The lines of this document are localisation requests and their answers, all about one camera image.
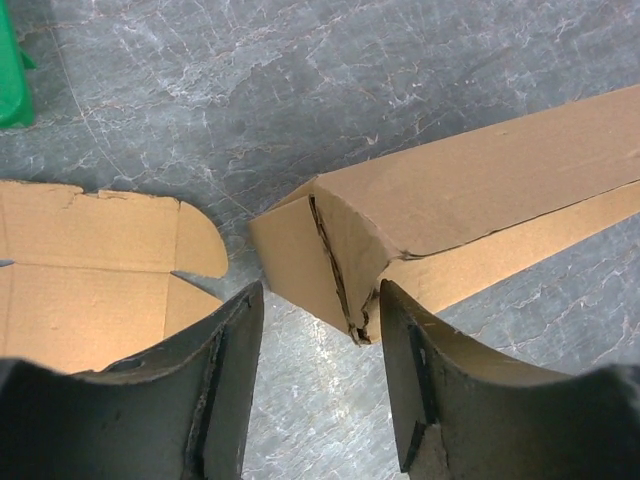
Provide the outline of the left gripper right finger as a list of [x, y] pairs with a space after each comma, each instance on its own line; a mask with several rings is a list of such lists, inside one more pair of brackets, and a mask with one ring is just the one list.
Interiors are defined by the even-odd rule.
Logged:
[[400, 470], [412, 479], [635, 479], [639, 369], [577, 376], [516, 360], [381, 284]]

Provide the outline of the small cardboard box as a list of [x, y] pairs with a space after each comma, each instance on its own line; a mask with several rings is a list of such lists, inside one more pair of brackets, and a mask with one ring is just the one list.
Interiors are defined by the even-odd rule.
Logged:
[[187, 274], [220, 278], [216, 226], [171, 198], [63, 184], [1, 184], [1, 353], [102, 370], [214, 312]]

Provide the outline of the large cardboard box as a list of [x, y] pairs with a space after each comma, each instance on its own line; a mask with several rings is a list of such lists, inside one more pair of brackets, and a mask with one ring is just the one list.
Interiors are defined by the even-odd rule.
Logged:
[[249, 228], [270, 289], [364, 345], [385, 279], [440, 312], [638, 210], [633, 86], [318, 175]]

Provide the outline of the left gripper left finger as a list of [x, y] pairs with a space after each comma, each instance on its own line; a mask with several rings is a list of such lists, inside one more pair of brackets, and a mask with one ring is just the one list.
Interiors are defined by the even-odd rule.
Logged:
[[238, 479], [264, 322], [254, 282], [102, 371], [1, 362], [5, 479]]

